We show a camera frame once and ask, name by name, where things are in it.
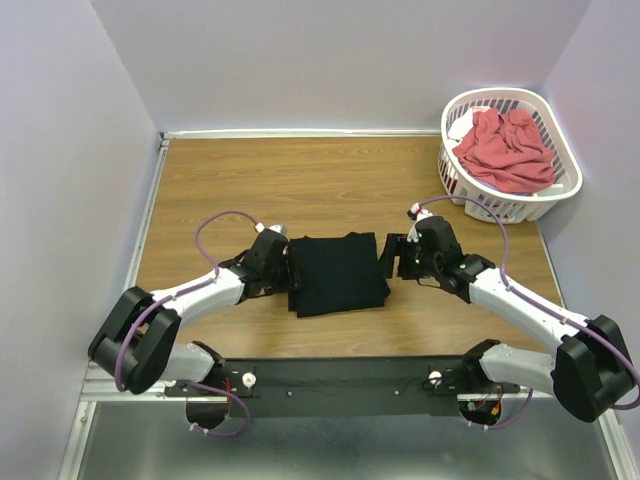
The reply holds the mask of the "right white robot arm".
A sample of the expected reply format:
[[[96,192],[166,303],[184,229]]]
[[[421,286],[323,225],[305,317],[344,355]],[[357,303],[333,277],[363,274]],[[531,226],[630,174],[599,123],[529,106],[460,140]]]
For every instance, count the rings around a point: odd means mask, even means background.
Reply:
[[[486,340],[463,358],[468,384],[510,383],[543,392],[583,422],[609,409],[638,407],[638,401],[622,401],[639,387],[639,372],[614,320],[571,312],[524,288],[485,257],[464,253],[443,217],[414,215],[408,233],[387,236],[379,261],[386,277],[432,278],[440,289],[500,316],[544,349]]]

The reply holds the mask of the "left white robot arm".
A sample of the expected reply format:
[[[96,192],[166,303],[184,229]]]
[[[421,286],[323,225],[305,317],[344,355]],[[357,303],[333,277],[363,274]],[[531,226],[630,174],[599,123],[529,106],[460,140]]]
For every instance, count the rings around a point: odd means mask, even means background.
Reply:
[[[288,244],[286,226],[272,225],[217,271],[154,292],[128,288],[91,341],[89,359],[132,394],[159,381],[204,380],[220,357],[202,343],[178,345],[179,330],[247,299],[287,290]]]

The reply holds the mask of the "black t-shirt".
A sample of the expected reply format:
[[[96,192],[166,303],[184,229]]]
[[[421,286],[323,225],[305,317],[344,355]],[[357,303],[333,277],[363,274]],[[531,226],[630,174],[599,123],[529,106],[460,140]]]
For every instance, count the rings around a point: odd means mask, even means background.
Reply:
[[[390,288],[378,265],[372,232],[343,237],[302,237],[290,241],[298,287],[289,292],[289,310],[299,318],[379,308]]]

